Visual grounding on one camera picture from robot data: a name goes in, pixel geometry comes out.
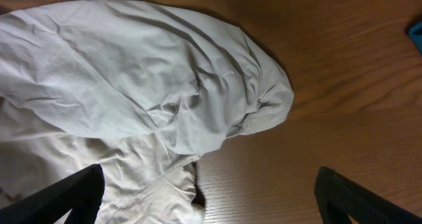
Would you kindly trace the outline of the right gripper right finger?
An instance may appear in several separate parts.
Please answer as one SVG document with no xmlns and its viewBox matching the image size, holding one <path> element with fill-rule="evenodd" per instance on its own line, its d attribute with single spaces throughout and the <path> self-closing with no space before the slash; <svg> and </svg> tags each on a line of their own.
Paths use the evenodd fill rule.
<svg viewBox="0 0 422 224">
<path fill-rule="evenodd" d="M 314 194 L 324 224 L 421 224 L 421 218 L 385 200 L 335 170 L 321 167 Z"/>
</svg>

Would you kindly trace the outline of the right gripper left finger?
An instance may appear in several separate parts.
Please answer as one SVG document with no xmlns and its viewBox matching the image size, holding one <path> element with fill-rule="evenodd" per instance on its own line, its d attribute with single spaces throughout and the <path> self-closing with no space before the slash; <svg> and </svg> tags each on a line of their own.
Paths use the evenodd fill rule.
<svg viewBox="0 0 422 224">
<path fill-rule="evenodd" d="M 65 223 L 94 224 L 105 190 L 102 166 L 90 165 L 73 175 L 1 209 L 6 224 L 52 224 L 64 215 Z"/>
</svg>

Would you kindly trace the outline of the beige t-shirt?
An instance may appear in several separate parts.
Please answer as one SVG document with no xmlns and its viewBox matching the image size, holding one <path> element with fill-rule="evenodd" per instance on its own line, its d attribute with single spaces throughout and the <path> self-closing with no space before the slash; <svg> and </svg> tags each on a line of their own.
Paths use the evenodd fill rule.
<svg viewBox="0 0 422 224">
<path fill-rule="evenodd" d="M 1 206 L 98 163 L 98 223 L 202 223 L 195 162 L 285 121 L 281 66 L 242 29 L 143 1 L 1 16 Z"/>
</svg>

